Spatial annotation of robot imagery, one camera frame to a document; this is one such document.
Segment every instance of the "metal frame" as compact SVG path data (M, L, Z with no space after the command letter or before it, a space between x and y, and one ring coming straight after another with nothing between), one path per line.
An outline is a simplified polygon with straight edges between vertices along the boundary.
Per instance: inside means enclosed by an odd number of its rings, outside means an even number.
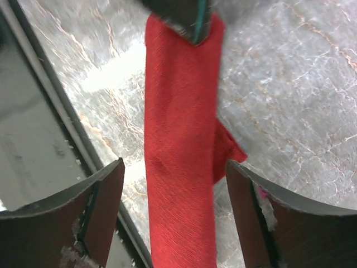
M95 173L103 167L103 163L88 138L21 6L16 0L0 0L0 9L23 52L28 67L33 71L33 75L36 76L44 93L48 96L49 105L53 106L64 125L64 129L83 159L82 166L87 167L88 173ZM117 229L118 235L123 239L127 250L134 258L136 266L151 268L152 262L149 251L122 203L118 212Z

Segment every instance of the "gray marble surface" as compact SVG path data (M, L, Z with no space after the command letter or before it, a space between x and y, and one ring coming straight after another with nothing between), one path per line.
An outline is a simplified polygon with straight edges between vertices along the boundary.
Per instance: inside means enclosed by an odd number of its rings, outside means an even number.
M143 161L148 13L125 0L21 0L105 163L124 157L123 201L149 245ZM219 117L245 165L296 193L357 209L357 1L226 0ZM244 267L223 180L218 267Z

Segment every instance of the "folded red towel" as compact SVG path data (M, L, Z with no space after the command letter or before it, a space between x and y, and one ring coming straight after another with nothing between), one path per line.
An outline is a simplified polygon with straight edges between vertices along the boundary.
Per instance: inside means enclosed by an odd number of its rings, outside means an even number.
M224 24L193 47L151 15L144 149L155 268L216 267L213 185L247 156L216 118Z

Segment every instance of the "red fabric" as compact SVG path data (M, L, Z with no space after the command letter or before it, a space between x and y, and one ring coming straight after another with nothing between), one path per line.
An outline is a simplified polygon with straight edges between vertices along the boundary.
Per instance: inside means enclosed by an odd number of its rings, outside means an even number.
M155 268L214 268L213 185L247 156L216 119L224 24L199 47L151 15L146 26L144 149Z

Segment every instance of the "marble floor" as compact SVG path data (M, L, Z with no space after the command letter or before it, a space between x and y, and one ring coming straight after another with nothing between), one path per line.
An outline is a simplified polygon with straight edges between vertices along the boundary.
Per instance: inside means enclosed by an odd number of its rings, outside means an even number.
M122 200L148 246L148 12L126 0L20 3L103 162L124 158ZM218 116L248 153L246 167L357 209L357 0L226 0L214 8L227 27ZM244 267L225 180L215 209L218 267Z

